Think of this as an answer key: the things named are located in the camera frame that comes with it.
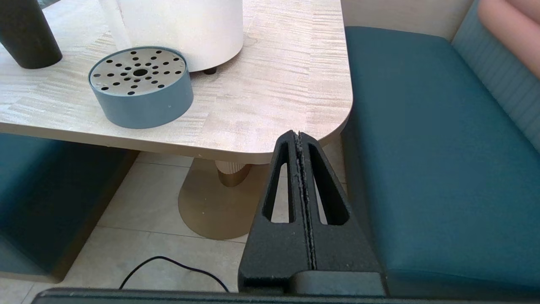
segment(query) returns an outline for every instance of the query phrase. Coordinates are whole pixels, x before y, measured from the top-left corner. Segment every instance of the metal perforated lid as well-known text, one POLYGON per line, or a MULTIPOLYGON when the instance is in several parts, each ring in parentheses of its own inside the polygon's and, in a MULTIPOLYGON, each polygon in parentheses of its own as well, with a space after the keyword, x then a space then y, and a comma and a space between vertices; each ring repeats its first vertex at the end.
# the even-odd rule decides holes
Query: metal perforated lid
POLYGON ((158 48, 126 50, 101 61, 90 72, 90 84, 103 94, 132 96, 165 89, 182 77, 186 62, 158 48))

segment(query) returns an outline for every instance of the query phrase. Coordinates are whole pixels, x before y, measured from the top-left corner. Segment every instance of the black vase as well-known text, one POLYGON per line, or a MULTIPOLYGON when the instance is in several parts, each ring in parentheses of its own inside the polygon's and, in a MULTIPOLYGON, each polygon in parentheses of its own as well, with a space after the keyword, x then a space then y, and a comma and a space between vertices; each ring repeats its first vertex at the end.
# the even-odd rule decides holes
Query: black vase
POLYGON ((0 0, 0 42, 26 69, 62 59, 62 53, 37 0, 0 0))

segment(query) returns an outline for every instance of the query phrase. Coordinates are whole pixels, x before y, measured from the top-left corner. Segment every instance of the black cable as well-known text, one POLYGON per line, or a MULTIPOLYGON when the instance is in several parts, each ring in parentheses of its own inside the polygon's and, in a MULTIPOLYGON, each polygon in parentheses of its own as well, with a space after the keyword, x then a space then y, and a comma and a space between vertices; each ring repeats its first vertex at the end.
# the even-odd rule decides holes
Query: black cable
POLYGON ((221 285, 223 287, 223 289, 225 289, 226 292, 229 292, 229 289, 227 288, 227 286, 225 286, 225 284, 223 284, 223 282, 218 279, 217 276, 207 272, 207 271, 204 271, 204 270, 201 270, 201 269, 197 269, 197 268, 193 268, 193 267, 189 267, 189 266, 186 266, 184 264, 181 264, 175 260, 172 260, 172 259, 169 259, 168 257, 165 257, 165 256, 155 256, 155 257, 151 257, 149 258, 148 260, 142 262, 141 264, 139 264, 139 266, 135 267, 134 270, 132 270, 128 275, 127 277, 124 279, 124 282, 122 282, 122 285, 120 285, 120 288, 119 289, 122 289, 124 288, 124 285, 126 285, 127 281, 131 278, 131 276, 137 271, 139 270, 139 268, 141 268, 142 266, 144 266, 145 264, 153 261, 153 260, 157 260, 157 259, 161 259, 161 260, 165 260, 165 261, 168 261, 168 262, 171 262, 173 264, 175 264, 176 266, 180 266, 184 269, 187 269, 187 270, 191 270, 193 272, 198 272, 198 273, 202 273, 202 274, 206 274, 207 276, 213 278, 214 280, 216 280, 217 283, 219 283, 219 285, 221 285))

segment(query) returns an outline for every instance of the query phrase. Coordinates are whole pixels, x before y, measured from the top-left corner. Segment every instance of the light wood table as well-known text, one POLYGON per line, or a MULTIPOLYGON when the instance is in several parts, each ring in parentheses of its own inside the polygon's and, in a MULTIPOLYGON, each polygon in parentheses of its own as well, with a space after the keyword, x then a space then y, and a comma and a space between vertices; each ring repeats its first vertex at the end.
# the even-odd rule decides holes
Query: light wood table
POLYGON ((64 58, 25 70, 0 47, 0 132, 196 157, 179 209, 203 236, 247 233, 266 181, 265 166, 250 164, 269 163, 291 129, 328 143, 352 106, 340 0, 244 0, 241 52, 214 75, 192 73, 193 105, 151 129, 109 122, 87 83, 116 51, 98 0, 44 12, 64 58))

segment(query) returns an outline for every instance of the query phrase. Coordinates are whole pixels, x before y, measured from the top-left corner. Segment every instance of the teal upholstered seat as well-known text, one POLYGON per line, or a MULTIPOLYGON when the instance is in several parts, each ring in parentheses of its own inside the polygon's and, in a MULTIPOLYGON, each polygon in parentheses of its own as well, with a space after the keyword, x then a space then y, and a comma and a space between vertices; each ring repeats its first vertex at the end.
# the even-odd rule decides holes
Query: teal upholstered seat
POLYGON ((346 36, 349 196, 370 221, 390 294, 540 290, 540 154, 446 40, 363 27, 346 36))
POLYGON ((0 134, 0 272, 63 278, 134 154, 0 134))

